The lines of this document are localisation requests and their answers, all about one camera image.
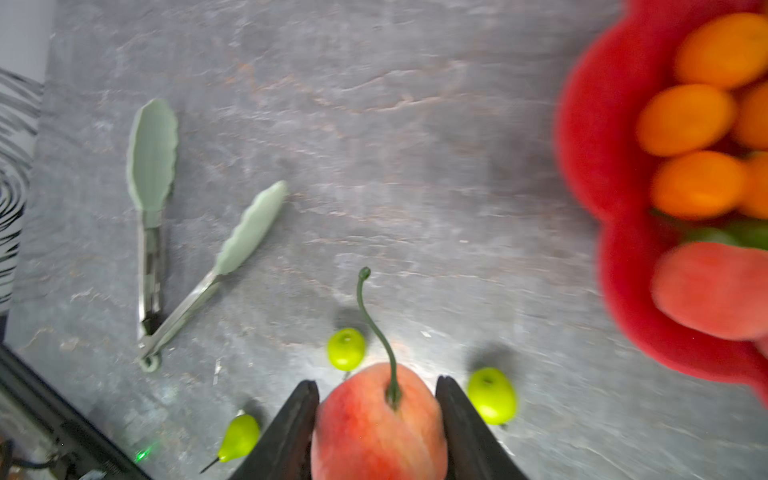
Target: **gray stone surface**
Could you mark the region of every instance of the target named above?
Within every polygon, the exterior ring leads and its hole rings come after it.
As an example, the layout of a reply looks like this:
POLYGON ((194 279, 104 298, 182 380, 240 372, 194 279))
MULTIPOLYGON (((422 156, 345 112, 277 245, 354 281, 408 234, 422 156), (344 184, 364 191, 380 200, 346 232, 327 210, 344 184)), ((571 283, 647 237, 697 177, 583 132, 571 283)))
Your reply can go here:
MULTIPOLYGON (((566 191, 551 123, 616 0, 60 0, 9 341, 156 479, 196 478, 249 399, 326 395, 357 322, 357 270, 401 362, 430 384, 489 359, 521 405, 494 429, 531 480, 768 478, 746 387, 667 370, 616 330, 598 228, 566 191), (167 212, 170 311, 253 195, 293 195, 272 233, 143 374, 134 112, 180 118, 167 212), (217 376, 217 362, 221 370, 217 376)), ((367 362, 384 359, 372 341, 367 362)), ((226 478, 233 464, 207 478, 226 478)))

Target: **green apple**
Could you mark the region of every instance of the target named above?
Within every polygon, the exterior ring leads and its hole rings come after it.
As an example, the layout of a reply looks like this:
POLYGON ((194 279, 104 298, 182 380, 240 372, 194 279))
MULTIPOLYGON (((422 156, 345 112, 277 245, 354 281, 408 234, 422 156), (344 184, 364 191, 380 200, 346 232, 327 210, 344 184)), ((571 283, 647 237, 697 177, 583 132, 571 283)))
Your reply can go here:
POLYGON ((366 355, 366 339, 355 329, 342 329, 328 340, 328 360, 343 372, 352 372, 366 355))
POLYGON ((499 369, 487 367, 473 373, 467 396, 489 425, 509 422, 517 412, 515 389, 499 369))

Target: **orange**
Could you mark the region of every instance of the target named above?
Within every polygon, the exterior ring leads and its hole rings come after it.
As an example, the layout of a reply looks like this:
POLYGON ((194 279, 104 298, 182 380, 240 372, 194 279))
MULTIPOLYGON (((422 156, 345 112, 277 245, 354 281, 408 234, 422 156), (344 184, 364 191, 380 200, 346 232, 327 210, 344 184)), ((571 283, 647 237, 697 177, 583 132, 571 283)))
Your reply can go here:
POLYGON ((758 152, 746 161, 746 194, 739 211, 768 220, 768 153, 758 152))
POLYGON ((730 90, 768 71, 768 18, 733 13, 715 18, 688 35, 674 59, 681 83, 730 90))
POLYGON ((661 165, 650 184, 650 202, 683 220, 719 217, 744 197, 746 166, 729 155, 698 151, 661 165))
POLYGON ((768 149, 768 82, 748 91, 740 103, 733 139, 755 150, 768 149))
POLYGON ((673 157, 709 147, 725 136, 736 119, 736 101, 709 85, 678 85, 651 98, 637 119, 643 150, 673 157))

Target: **green stem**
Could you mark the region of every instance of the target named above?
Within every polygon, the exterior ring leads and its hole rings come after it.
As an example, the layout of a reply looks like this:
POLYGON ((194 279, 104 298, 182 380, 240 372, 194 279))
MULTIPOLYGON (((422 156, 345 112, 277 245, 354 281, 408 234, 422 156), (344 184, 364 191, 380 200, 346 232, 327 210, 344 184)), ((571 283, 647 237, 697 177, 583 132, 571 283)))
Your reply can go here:
POLYGON ((369 276, 371 276, 370 268, 364 266, 360 269, 360 273, 357 276, 357 306, 360 308, 363 319, 365 319, 368 325, 373 329, 376 336, 379 337, 379 340, 384 344, 386 354, 389 355, 389 364, 392 367, 392 377, 389 379, 389 386, 386 390, 386 400, 393 410, 397 410, 397 407, 400 404, 400 398, 402 397, 402 392, 400 391, 400 385, 397 383, 397 361, 395 360, 395 353, 392 351, 392 347, 389 345, 389 342, 387 342, 382 331, 379 330, 379 327, 376 326, 373 319, 368 314, 366 306, 362 303, 362 284, 369 276))

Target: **red plastic tray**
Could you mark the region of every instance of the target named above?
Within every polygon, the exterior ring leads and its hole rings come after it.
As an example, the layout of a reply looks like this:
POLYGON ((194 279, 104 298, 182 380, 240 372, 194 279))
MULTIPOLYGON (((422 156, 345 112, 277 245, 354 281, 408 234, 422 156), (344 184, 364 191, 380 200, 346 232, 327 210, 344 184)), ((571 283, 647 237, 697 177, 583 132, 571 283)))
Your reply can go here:
POLYGON ((758 12, 761 0, 631 0, 627 14, 584 54, 566 84, 555 141, 578 201, 603 226, 598 261, 605 303, 629 339, 687 375, 746 383, 768 406, 768 359, 750 342, 688 329, 657 310, 650 278, 673 246, 648 212, 660 159, 634 139, 641 108, 673 84, 675 48, 696 27, 731 12, 758 12))

